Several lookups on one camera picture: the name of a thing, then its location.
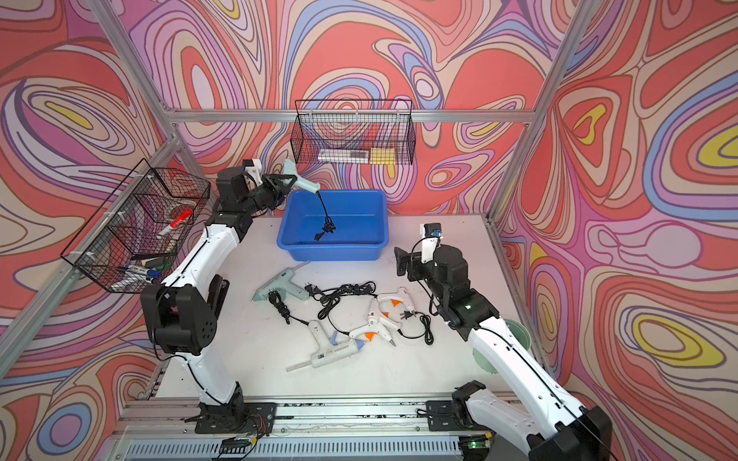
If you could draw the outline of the small mint glue gun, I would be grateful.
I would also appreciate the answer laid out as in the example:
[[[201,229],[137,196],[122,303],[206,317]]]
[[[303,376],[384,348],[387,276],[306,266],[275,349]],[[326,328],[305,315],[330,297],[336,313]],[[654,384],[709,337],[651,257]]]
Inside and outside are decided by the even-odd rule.
[[[299,175],[297,165],[291,159],[286,159],[284,161],[283,174],[295,178],[293,187],[301,188],[314,194],[317,194],[320,191],[320,184],[317,184],[317,182],[311,182]]]

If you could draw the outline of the white orange glue gun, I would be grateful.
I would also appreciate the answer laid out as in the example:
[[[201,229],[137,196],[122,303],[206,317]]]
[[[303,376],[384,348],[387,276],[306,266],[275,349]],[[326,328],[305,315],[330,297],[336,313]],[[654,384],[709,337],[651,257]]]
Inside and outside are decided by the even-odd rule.
[[[415,302],[407,288],[400,286],[395,292],[377,296],[382,314],[393,321],[412,318],[416,314]]]
[[[400,323],[393,321],[382,311],[380,301],[372,300],[369,305],[366,323],[361,327],[350,330],[349,337],[355,340],[361,338],[362,341],[371,341],[374,336],[379,336],[384,342],[395,347],[396,343],[392,332],[397,332],[400,328]]]

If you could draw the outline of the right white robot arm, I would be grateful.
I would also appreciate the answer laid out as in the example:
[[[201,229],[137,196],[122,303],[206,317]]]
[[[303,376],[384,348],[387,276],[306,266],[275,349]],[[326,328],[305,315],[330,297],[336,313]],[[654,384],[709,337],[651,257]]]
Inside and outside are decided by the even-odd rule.
[[[520,344],[499,310],[473,288],[461,250],[433,237],[420,244],[409,252],[395,248],[398,276],[428,286],[446,325],[491,363],[523,405],[471,381],[453,395],[459,420],[491,429],[530,460],[613,459],[609,416],[566,391]]]

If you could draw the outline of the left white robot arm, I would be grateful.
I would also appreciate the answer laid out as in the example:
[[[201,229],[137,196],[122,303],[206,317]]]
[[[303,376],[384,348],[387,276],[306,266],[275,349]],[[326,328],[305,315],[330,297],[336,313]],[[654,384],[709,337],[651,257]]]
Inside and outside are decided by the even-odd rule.
[[[162,282],[140,293],[147,333],[166,358],[179,359],[199,388],[204,407],[234,411],[238,382],[213,347],[217,323],[230,282],[218,274],[244,240],[254,218],[278,209],[301,177],[292,163],[280,173],[256,177],[253,166],[218,173],[219,197],[195,248]]]

